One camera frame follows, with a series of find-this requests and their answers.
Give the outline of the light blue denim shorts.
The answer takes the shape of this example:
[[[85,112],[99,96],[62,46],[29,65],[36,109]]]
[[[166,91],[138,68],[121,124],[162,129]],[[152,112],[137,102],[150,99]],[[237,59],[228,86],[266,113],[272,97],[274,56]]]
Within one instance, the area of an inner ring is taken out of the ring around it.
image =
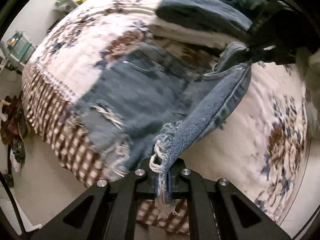
[[[251,80],[246,47],[230,43],[214,67],[196,68],[150,41],[103,70],[75,104],[87,136],[116,180],[150,158],[156,205],[173,210],[169,170],[183,151],[219,128]]]

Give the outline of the teal storage rack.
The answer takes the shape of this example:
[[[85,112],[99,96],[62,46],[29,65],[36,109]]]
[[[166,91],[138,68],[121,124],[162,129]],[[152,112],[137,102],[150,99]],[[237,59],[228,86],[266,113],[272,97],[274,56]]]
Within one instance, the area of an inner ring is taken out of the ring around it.
[[[9,54],[13,55],[19,63],[26,64],[36,47],[28,41],[23,31],[16,31],[14,35],[7,40]]]

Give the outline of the dark clothes pile on floor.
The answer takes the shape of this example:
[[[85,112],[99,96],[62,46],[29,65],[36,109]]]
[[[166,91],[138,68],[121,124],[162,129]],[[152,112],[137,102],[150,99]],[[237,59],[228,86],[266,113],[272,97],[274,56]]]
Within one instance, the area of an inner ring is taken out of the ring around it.
[[[21,95],[6,96],[1,100],[1,141],[7,145],[9,160],[15,172],[20,172],[25,163],[25,148],[23,140],[29,133],[29,127],[24,116]]]

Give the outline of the folded white garment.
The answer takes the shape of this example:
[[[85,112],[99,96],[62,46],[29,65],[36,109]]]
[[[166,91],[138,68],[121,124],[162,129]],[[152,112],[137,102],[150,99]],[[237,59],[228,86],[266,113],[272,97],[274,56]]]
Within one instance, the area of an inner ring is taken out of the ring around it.
[[[232,42],[245,45],[245,42],[227,34],[189,29],[165,21],[154,22],[149,29],[155,36],[219,50],[224,50]]]

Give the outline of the floral bed blanket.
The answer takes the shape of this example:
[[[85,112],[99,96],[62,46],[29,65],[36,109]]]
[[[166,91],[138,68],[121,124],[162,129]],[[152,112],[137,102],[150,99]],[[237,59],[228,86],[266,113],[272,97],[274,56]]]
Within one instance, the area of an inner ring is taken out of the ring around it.
[[[114,181],[74,110],[103,70],[146,41],[196,68],[216,65],[216,48],[153,35],[150,25],[163,21],[155,15],[160,2],[89,0],[53,28],[22,72],[27,120],[61,166],[87,187]],[[281,223],[300,184],[306,142],[305,84],[297,68],[260,61],[234,112],[181,158],[205,178],[229,178]]]

